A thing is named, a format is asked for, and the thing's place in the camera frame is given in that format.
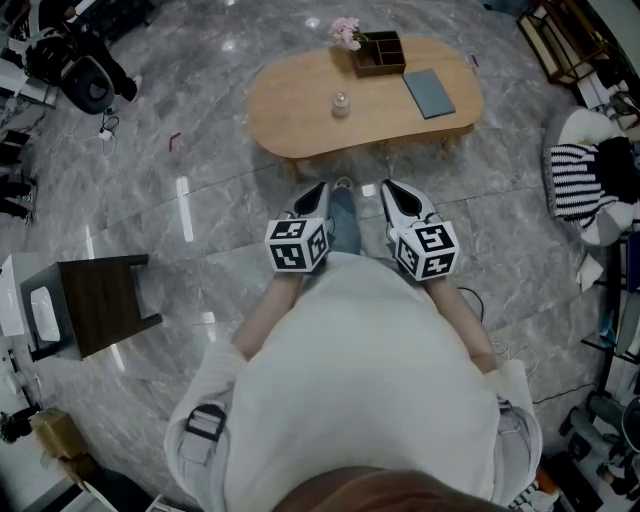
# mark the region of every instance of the fiducial marker cube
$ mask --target fiducial marker cube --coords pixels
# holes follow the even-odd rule
[[[416,281],[451,274],[460,244],[451,222],[420,224],[398,232],[396,260]]]
[[[276,272],[311,272],[329,252],[324,219],[272,220],[264,239]]]

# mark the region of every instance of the pink flower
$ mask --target pink flower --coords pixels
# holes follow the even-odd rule
[[[331,24],[329,35],[337,46],[355,51],[361,46],[356,40],[359,26],[360,20],[358,18],[338,18]]]
[[[345,43],[348,44],[351,41],[353,41],[353,32],[351,32],[350,30],[347,30],[347,29],[343,30],[341,35],[342,35],[342,40]]]
[[[331,24],[331,33],[342,32],[347,28],[347,18],[338,18]]]

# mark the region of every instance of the oval table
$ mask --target oval table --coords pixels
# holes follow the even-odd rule
[[[357,77],[350,55],[325,48],[288,57],[266,67],[249,92],[249,129],[267,151],[295,162],[362,144],[419,136],[420,140],[458,137],[473,130],[483,99],[465,59],[435,39],[401,39],[405,73],[433,69],[456,111],[424,119],[399,74]],[[332,99],[345,92],[351,114],[335,118]]]

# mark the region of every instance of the dark wooden stool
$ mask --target dark wooden stool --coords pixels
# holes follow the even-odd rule
[[[36,350],[34,360],[56,354],[83,359],[162,322],[159,314],[142,318],[131,267],[149,256],[121,256],[55,263],[20,285],[25,316]],[[31,293],[46,287],[60,341],[45,341],[31,308]]]

